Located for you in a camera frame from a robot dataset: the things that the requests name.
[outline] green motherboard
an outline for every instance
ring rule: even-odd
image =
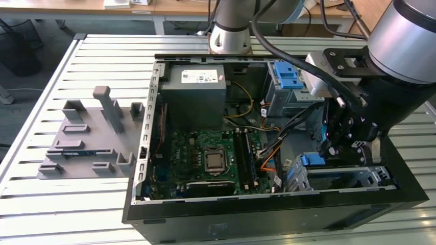
[[[259,168],[259,163],[241,162],[237,155],[241,151],[235,145],[236,131],[195,131],[173,132],[171,137],[171,158],[169,166],[157,169],[159,175],[167,175],[156,181],[161,198],[184,198],[184,189],[189,183],[235,183],[232,195],[269,193],[268,176],[259,170],[244,171],[249,178],[255,178],[255,186],[240,184],[240,171],[243,164],[252,164]],[[261,148],[260,135],[256,130],[244,132],[244,146],[251,152],[251,160],[255,159],[255,152]]]

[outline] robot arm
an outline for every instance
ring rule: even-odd
[[[248,23],[265,49],[303,69],[312,95],[325,97],[319,151],[327,160],[379,164],[380,141],[436,93],[436,5],[433,0],[393,0],[363,49],[311,53],[304,61],[280,51],[260,35],[257,21],[281,22],[301,1],[221,0],[211,50],[251,50]]]
[[[209,48],[216,54],[251,52],[248,26],[253,15],[268,0],[220,0],[216,6],[216,24],[209,38]],[[297,18],[303,0],[277,0],[260,18],[260,22],[284,23]]]

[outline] power supply label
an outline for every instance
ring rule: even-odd
[[[217,70],[184,70],[181,72],[181,83],[217,83]]]

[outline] barcode sticker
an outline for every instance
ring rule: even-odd
[[[281,187],[281,179],[279,178],[277,175],[273,177],[273,181],[277,184],[277,186]]]
[[[263,117],[267,117],[267,109],[264,109],[264,108],[261,108],[260,109],[260,115],[263,116]]]
[[[216,70],[184,70],[181,83],[217,83],[219,72]]]
[[[149,11],[132,11],[132,14],[151,14]]]

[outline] metal slotted table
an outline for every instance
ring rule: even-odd
[[[361,47],[357,40],[269,38],[284,51],[305,55],[328,47]],[[253,53],[268,52],[252,39]],[[67,99],[84,106],[96,85],[111,87],[120,106],[144,102],[155,54],[205,54],[207,39],[192,36],[88,35],[73,40],[12,148],[0,164],[0,244],[148,244],[121,223],[127,178],[39,180],[37,168],[55,139]],[[391,131],[391,139],[427,191],[429,201],[355,230],[217,241],[247,244],[435,244],[436,124],[421,106]]]

